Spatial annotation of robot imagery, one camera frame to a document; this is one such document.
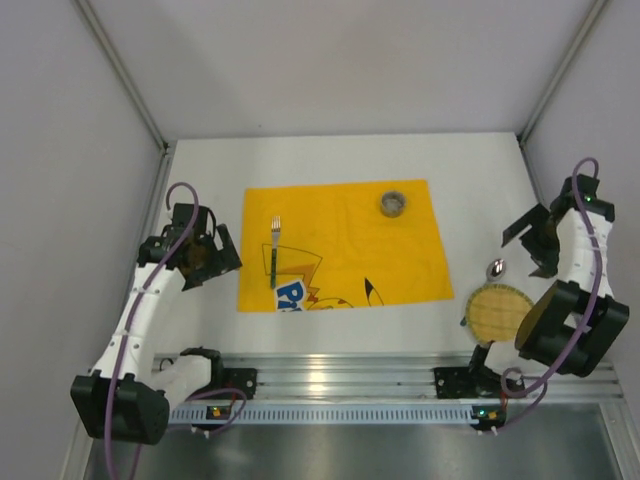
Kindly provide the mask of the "fork with teal handle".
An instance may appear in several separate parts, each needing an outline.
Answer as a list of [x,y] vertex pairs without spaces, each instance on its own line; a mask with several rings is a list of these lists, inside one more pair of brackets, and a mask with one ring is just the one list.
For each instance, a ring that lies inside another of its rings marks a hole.
[[271,221],[271,271],[270,288],[276,288],[278,242],[281,234],[281,217],[276,215]]

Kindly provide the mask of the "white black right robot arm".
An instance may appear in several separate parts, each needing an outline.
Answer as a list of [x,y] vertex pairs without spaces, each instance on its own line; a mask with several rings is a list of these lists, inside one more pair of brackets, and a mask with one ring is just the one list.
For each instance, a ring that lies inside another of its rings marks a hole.
[[533,276],[552,282],[514,340],[520,358],[550,375],[590,375],[629,319],[607,278],[615,207],[598,198],[598,186],[596,176],[575,173],[550,206],[532,207],[502,233],[504,244],[520,240],[537,266]]

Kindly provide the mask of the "yellow printed cloth placemat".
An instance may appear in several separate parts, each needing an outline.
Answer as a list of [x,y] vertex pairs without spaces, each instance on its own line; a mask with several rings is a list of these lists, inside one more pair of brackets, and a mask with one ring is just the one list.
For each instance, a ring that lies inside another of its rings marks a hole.
[[[381,196],[406,196],[387,218]],[[276,288],[271,221],[281,217]],[[243,204],[237,309],[335,310],[451,300],[445,249],[426,180],[250,188]]]

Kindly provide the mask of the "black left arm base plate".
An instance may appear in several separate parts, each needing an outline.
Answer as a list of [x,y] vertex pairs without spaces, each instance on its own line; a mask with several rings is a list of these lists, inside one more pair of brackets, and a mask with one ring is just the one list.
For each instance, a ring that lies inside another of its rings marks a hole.
[[254,398],[257,389],[258,371],[255,368],[223,367],[213,380],[214,389],[235,388],[241,390],[248,400]]

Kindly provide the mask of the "round woven yellow plate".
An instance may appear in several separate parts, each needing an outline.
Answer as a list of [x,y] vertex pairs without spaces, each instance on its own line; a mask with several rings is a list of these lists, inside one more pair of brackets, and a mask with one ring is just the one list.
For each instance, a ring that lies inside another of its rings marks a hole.
[[533,301],[515,287],[485,284],[469,296],[464,325],[481,345],[513,341],[533,305]]

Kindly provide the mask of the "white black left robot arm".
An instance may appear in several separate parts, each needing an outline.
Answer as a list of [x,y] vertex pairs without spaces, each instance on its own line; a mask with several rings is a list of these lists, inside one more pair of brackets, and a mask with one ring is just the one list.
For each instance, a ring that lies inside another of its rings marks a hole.
[[210,208],[175,204],[170,223],[139,247],[129,298],[104,353],[72,382],[71,399],[90,437],[155,445],[182,402],[223,388],[216,350],[188,347],[160,372],[154,359],[161,335],[180,324],[174,300],[241,265]]

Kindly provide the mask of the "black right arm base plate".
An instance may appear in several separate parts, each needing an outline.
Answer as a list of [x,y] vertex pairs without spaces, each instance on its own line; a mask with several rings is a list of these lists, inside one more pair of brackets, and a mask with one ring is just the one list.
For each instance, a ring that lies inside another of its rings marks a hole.
[[503,393],[500,376],[486,367],[436,367],[433,370],[438,399],[497,399]]

